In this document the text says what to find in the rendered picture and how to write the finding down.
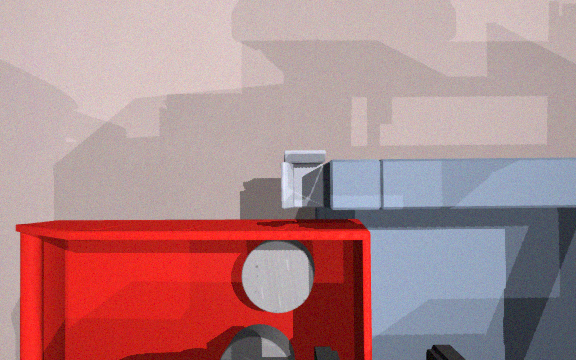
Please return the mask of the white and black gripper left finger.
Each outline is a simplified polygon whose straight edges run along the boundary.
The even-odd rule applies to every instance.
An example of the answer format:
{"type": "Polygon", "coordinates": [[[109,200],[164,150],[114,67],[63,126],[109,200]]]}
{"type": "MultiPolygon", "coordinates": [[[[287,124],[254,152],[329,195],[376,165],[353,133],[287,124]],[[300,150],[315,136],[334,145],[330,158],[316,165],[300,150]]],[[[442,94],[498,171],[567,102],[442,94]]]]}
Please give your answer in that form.
{"type": "Polygon", "coordinates": [[[314,360],[340,360],[337,351],[330,346],[314,347],[314,360]]]}

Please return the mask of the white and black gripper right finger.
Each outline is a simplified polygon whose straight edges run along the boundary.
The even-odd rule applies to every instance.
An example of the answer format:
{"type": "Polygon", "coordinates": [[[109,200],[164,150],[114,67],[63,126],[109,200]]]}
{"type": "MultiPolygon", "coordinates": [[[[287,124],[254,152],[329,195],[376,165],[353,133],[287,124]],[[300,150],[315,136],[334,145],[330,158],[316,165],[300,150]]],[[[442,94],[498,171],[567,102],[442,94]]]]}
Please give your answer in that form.
{"type": "Polygon", "coordinates": [[[426,360],[465,360],[451,345],[433,345],[426,352],[426,360]]]}

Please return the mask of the grey metal shelf rack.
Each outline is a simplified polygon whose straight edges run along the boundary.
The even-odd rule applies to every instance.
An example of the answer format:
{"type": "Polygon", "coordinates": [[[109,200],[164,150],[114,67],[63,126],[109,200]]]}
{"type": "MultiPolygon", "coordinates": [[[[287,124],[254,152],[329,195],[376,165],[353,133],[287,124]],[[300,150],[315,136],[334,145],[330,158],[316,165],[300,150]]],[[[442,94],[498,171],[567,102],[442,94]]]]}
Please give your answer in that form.
{"type": "Polygon", "coordinates": [[[370,231],[372,360],[576,360],[576,157],[284,151],[281,208],[370,231]]]}

